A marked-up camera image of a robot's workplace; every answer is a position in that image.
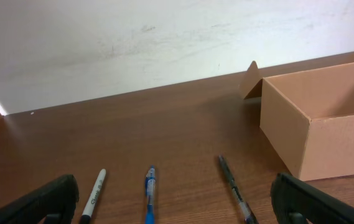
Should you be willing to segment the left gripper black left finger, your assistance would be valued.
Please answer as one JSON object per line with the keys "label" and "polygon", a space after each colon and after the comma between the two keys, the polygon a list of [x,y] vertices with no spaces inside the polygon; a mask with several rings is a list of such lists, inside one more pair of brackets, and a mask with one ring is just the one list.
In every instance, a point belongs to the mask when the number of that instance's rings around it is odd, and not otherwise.
{"label": "left gripper black left finger", "polygon": [[73,175],[65,174],[0,208],[0,224],[70,224],[78,200],[77,181]]}

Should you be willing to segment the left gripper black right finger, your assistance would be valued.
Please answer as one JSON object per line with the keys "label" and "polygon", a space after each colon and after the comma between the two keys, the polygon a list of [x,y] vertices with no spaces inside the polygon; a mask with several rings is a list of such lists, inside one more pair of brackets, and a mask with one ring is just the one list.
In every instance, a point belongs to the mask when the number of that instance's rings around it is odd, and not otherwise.
{"label": "left gripper black right finger", "polygon": [[354,207],[284,172],[272,183],[271,203],[279,223],[354,224]]}

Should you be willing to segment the cardboard box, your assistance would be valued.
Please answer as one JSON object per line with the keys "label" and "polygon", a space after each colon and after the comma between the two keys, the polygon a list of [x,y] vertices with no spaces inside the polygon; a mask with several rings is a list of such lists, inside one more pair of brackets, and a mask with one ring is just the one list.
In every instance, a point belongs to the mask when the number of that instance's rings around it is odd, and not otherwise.
{"label": "cardboard box", "polygon": [[261,99],[260,127],[291,174],[354,174],[354,52],[341,64],[266,75],[252,62],[239,91]]}

